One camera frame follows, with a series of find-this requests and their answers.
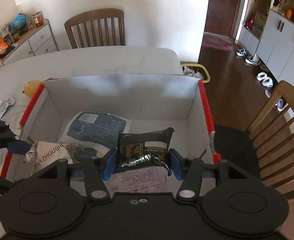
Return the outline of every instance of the yellow ball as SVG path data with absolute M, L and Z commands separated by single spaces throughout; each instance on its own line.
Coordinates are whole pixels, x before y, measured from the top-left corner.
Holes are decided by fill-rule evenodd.
M 29 97 L 33 97 L 41 84 L 42 82 L 39 80 L 32 80 L 25 85 L 23 93 Z

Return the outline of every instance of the red rug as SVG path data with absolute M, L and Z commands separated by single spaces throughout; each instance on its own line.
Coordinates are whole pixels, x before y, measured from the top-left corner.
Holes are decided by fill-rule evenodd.
M 228 36 L 206 32 L 204 32 L 201 46 L 226 51 L 236 51 L 238 49 L 236 44 Z

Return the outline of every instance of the black chair seat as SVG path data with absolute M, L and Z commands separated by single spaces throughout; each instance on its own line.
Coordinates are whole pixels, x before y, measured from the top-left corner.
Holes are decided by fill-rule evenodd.
M 260 178 L 256 149 L 247 132 L 215 125 L 214 147 L 222 159 L 228 160 Z

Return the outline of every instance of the black handle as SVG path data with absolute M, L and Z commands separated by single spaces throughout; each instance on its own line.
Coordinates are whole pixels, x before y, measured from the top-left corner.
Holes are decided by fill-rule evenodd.
M 280 24 L 281 24 L 281 20 L 279 21 L 279 24 L 278 24 L 277 30 L 279 30 Z
M 281 26 L 280 32 L 283 31 L 283 27 L 284 27 L 285 23 L 283 23 L 283 25 Z

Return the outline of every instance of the black snack package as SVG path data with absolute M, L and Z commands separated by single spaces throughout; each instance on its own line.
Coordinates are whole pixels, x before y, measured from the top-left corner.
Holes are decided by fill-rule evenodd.
M 148 133 L 121 133 L 118 137 L 118 165 L 114 173 L 163 166 L 171 175 L 168 148 L 174 129 Z

